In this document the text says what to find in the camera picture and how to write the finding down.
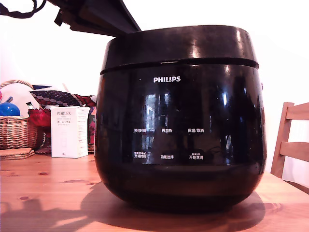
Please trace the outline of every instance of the black rice cooker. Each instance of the black rice cooker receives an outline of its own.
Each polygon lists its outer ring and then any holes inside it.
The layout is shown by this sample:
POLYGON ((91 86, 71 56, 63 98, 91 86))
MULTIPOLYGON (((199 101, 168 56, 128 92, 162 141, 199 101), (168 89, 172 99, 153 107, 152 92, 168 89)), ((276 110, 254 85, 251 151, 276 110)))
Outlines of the black rice cooker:
POLYGON ((221 210, 246 199, 266 162, 262 88, 249 34, 230 26, 135 32, 107 46, 95 160, 135 205, 221 210))

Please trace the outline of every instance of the wooden table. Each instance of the wooden table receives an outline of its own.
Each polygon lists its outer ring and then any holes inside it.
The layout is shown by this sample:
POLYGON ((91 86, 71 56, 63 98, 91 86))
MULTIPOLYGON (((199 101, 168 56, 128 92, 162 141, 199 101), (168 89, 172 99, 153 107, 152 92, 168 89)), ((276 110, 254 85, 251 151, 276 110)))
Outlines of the wooden table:
POLYGON ((34 155, 0 164, 2 232, 309 231, 309 195, 269 173, 227 212, 173 215, 139 210, 113 196, 92 155, 34 155))

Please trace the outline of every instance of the wooden chair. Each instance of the wooden chair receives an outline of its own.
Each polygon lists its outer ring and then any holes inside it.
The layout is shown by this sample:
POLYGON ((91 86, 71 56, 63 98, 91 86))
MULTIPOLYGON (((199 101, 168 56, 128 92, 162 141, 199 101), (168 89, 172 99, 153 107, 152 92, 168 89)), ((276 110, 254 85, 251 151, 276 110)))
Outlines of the wooden chair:
MULTIPOLYGON (((294 105, 294 103, 285 102, 283 104, 275 154, 270 172, 279 178, 282 178, 286 156, 309 162, 309 143, 288 142, 292 120, 309 120, 309 103, 294 105)), ((309 194, 309 188, 292 181, 286 182, 309 194)))

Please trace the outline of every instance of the rice cooker lid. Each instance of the rice cooker lid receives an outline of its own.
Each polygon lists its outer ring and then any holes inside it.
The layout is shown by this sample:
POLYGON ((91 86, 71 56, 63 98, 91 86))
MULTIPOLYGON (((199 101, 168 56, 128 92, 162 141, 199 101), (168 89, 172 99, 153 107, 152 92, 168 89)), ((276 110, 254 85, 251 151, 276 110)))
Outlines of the rice cooker lid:
POLYGON ((147 30, 116 37, 107 45, 102 72, 180 61, 259 67, 247 31, 206 25, 147 30))

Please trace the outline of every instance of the woven basket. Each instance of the woven basket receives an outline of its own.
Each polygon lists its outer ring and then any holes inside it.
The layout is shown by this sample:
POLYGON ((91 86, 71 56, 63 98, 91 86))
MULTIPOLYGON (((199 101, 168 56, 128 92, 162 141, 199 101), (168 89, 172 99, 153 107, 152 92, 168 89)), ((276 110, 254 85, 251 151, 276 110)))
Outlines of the woven basket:
MULTIPOLYGON (((25 81, 12 80, 0 85, 0 89, 13 83, 21 83, 33 89, 25 81)), ((28 117, 0 116, 0 150, 39 147, 43 142, 43 131, 34 126, 28 117)))

